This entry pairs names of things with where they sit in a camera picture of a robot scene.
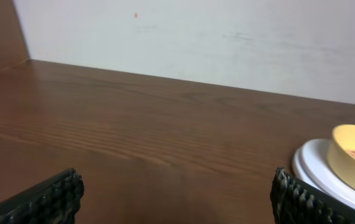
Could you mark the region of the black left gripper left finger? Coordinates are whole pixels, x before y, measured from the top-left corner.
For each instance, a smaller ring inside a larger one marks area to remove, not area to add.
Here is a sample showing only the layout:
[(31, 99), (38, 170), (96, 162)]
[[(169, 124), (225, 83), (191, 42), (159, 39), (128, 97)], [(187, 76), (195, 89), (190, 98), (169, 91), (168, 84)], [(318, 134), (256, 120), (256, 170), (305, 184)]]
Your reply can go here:
[(0, 224), (74, 224), (85, 187), (69, 168), (0, 202)]

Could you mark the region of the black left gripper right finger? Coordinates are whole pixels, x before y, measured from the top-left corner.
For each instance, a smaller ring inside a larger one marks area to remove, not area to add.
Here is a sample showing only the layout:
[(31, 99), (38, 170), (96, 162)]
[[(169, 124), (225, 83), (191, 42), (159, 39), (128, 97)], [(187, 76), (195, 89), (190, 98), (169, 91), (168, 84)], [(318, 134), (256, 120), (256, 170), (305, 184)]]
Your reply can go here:
[(283, 167), (275, 171), (270, 201), (276, 224), (355, 224), (355, 209), (292, 176)]

